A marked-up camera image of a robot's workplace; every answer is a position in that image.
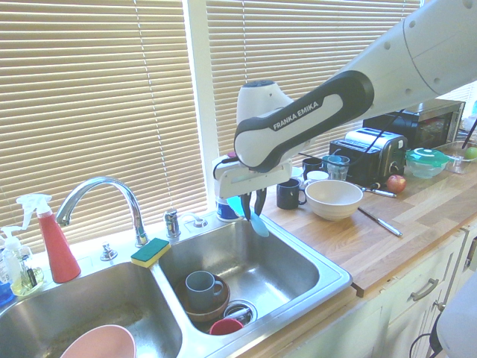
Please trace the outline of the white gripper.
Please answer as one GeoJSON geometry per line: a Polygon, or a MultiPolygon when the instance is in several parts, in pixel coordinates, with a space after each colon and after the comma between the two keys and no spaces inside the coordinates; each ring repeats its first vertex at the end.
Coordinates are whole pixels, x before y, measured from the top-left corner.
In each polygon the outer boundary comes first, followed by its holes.
{"type": "Polygon", "coordinates": [[[231,198],[241,195],[244,217],[250,221],[251,192],[256,191],[254,213],[258,216],[264,207],[267,187],[287,181],[292,173],[292,161],[287,160],[266,173],[255,172],[236,158],[216,158],[214,160],[215,195],[231,198]]]}

